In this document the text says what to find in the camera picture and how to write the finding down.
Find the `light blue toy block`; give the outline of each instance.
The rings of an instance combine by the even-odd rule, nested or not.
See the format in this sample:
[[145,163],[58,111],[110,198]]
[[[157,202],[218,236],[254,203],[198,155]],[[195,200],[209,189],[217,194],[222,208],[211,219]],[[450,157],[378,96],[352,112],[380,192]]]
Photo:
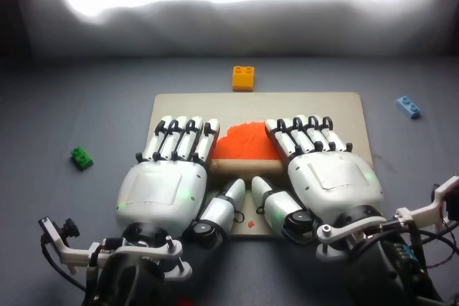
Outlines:
[[397,100],[397,107],[410,118],[418,118],[421,114],[421,109],[407,96],[403,96]]

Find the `cutting board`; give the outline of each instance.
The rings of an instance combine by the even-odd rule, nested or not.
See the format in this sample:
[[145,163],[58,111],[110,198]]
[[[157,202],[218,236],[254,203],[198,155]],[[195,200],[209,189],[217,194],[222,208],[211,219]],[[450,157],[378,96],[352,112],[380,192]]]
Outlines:
[[[148,139],[163,116],[202,116],[204,121],[216,118],[220,122],[220,137],[233,125],[264,122],[272,118],[293,118],[296,115],[329,116],[334,130],[344,143],[353,143],[353,152],[373,166],[364,112],[359,94],[355,92],[232,92],[187,93],[157,95],[153,104]],[[235,236],[276,236],[257,208],[250,190],[253,173],[283,173],[280,161],[213,161],[211,173],[224,178],[237,174],[246,179],[247,192],[242,205],[245,221],[232,228]],[[208,191],[209,201],[215,190]]]

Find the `gray tabletop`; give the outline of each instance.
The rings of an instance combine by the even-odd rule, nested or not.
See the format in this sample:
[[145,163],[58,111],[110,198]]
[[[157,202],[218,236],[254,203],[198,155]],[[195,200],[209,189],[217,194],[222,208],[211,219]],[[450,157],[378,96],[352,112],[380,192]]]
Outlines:
[[[361,95],[386,215],[429,203],[434,183],[459,170],[459,59],[140,59],[68,62],[0,75],[0,305],[80,305],[83,294],[45,261],[37,220],[71,217],[73,247],[117,236],[118,189],[143,150],[155,95],[230,92],[232,67],[256,68],[256,92],[355,91]],[[394,105],[421,108],[410,120]],[[95,165],[69,160],[81,145]],[[196,272],[173,285],[196,305],[351,305],[340,264],[281,240],[233,240],[206,255],[185,248]],[[433,242],[427,261],[450,249]],[[430,272],[438,291],[459,291],[459,259]],[[83,275],[77,278],[82,282]]]

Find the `orange lego brick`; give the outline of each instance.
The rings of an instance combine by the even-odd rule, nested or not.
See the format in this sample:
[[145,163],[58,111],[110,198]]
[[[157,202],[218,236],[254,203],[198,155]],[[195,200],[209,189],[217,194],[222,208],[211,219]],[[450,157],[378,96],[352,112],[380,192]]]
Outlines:
[[233,91],[253,91],[255,81],[255,67],[235,66],[232,71]]

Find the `toy block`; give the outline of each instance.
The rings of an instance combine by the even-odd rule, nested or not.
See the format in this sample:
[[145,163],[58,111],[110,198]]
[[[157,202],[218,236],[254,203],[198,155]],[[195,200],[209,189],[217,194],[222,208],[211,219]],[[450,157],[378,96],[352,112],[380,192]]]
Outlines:
[[403,96],[397,100],[397,107],[410,118],[418,118],[421,113],[421,109],[407,96]]
[[233,91],[253,91],[255,68],[250,66],[235,66],[232,71]]
[[71,154],[73,162],[80,170],[85,170],[94,164],[92,158],[80,146],[74,148]]

